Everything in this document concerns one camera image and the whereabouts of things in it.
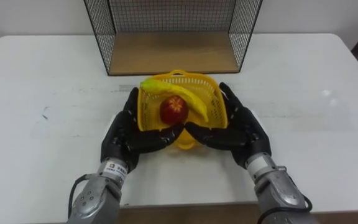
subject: plastic basket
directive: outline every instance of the plastic basket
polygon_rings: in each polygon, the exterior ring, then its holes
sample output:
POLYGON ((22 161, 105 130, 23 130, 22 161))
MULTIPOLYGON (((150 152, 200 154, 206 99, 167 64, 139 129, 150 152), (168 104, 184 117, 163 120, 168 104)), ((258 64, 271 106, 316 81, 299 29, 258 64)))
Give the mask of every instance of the plastic basket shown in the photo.
MULTIPOLYGON (((154 75, 150 78, 182 86, 192 91, 205 103, 208 109, 209 121, 205 123, 199 114, 189 110, 186 122, 192 121, 209 128, 227 127, 227 114, 222 93, 219 85, 211 77, 199 73, 174 70, 170 73, 154 75)), ((160 120, 159 114, 160 104, 166 98, 166 95, 154 95, 142 89, 139 90, 137 119, 141 131, 168 127, 160 120)), ((175 145, 184 150, 191 149, 195 144, 196 140, 186 130, 183 130, 182 134, 175 141, 175 145)))

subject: robotic arm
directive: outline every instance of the robotic arm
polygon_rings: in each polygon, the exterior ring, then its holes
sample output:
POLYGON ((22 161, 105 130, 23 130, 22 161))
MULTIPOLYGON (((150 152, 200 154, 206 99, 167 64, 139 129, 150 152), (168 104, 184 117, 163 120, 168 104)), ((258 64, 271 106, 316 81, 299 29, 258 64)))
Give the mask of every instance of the robotic arm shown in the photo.
POLYGON ((134 88, 124 110, 116 116, 103 140, 98 172, 80 177, 71 190, 67 223, 115 223, 121 187, 126 175, 136 168, 139 154, 167 147, 186 128, 201 144, 231 151, 235 162, 248 170, 262 211, 258 224, 264 220, 280 224, 317 224, 310 214, 309 199, 296 187, 287 169, 276 166, 271 158, 269 137, 257 118, 226 84, 221 83, 219 87, 224 94, 229 120, 227 128, 209 129, 190 122, 185 127, 178 124, 161 131, 144 132, 137 128, 138 89, 134 88), (88 183, 72 203, 75 186, 82 180, 88 180, 88 183))
POLYGON ((139 154, 161 150, 173 143, 184 129, 178 124, 161 131, 137 127, 137 95, 134 88, 124 109, 117 114, 101 146, 101 165, 95 174, 83 175, 74 184, 68 204, 69 224, 111 224, 117 220, 121 187, 134 170, 139 154), (76 185, 88 180, 72 203, 76 185))
POLYGON ((228 127, 209 129, 186 123, 186 130, 201 144, 231 151, 237 165, 248 170, 262 212, 258 224, 264 220, 277 224, 318 223, 310 214, 310 200, 296 187, 287 168, 277 166, 271 158, 269 137, 257 118, 226 84, 221 83, 219 87, 224 93, 228 127))

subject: label sticker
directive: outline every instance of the label sticker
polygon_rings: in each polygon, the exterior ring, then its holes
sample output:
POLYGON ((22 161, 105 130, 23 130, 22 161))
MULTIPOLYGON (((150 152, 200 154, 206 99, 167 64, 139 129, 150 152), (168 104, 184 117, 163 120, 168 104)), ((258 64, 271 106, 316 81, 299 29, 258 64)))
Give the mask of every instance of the label sticker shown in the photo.
POLYGON ((125 169, 125 167, 111 161, 107 162, 103 172, 118 175, 122 179, 122 181, 124 181, 127 177, 127 170, 125 169))

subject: black cable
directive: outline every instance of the black cable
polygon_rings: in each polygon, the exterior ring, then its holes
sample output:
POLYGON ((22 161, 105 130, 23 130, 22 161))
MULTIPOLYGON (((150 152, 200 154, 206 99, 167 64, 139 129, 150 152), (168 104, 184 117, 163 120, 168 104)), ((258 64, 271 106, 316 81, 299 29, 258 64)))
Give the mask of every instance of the black cable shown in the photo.
POLYGON ((70 218, 70 215, 71 215, 71 207, 73 206, 74 191, 77 188, 77 185, 79 183, 81 183, 82 181, 86 180, 86 175, 87 174, 84 174, 80 178, 76 179, 74 184, 73 184, 73 187, 71 188, 70 197, 68 198, 68 218, 70 218))
POLYGON ((277 212, 296 212, 296 213, 310 212, 311 209, 313 208, 313 204, 308 199, 308 197, 303 195, 303 198, 305 199, 305 202, 308 204, 308 206, 306 208, 289 208, 289 207, 271 208, 260 215, 257 224, 262 224, 262 222, 264 221, 264 219, 266 217, 268 217, 269 215, 271 215, 273 213, 277 213, 277 212))

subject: apple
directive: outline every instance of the apple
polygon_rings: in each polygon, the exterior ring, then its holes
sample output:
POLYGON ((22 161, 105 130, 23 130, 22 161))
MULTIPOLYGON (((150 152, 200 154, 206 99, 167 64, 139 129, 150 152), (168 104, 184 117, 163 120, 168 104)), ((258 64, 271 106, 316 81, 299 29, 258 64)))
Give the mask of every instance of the apple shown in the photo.
POLYGON ((165 124, 172 126, 184 123, 189 115, 187 103, 180 96, 173 95, 164 100, 160 105, 160 118, 165 124))

